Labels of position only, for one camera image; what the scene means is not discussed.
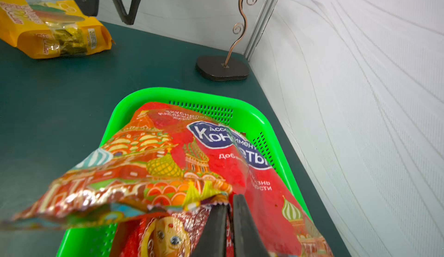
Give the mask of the red candy bag with doll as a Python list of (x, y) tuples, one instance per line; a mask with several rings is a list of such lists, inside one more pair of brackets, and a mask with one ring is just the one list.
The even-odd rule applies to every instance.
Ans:
[(190, 257), (201, 244), (213, 208), (123, 222), (117, 227), (110, 256)]

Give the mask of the green plastic basket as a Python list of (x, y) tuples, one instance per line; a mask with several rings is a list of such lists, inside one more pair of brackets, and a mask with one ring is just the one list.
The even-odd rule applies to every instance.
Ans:
[[(310, 213), (269, 120), (261, 111), (244, 101), (173, 88), (141, 89), (126, 96), (114, 108), (101, 143), (105, 143), (128, 124), (133, 113), (148, 102), (168, 103), (197, 111), (239, 133), (245, 133), (247, 139), (277, 172), (305, 213)], [(57, 256), (108, 257), (116, 229), (115, 224), (98, 228), (69, 229), (64, 235)]]

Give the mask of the red candy bag with buildings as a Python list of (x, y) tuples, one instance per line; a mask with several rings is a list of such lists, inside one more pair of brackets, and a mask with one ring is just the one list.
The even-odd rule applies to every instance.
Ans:
[(198, 112), (147, 103), (4, 229), (84, 228), (225, 205), (244, 195), (269, 257), (330, 257), (328, 243), (244, 135)]

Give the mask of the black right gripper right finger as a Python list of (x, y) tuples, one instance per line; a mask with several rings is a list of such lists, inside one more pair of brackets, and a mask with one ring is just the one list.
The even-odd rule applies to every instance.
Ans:
[(232, 220), (236, 257), (269, 257), (244, 195), (233, 198)]

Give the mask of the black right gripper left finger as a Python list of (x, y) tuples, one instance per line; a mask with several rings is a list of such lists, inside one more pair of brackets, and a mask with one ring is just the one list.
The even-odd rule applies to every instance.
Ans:
[(192, 257), (225, 257), (227, 245), (228, 207), (213, 207)]

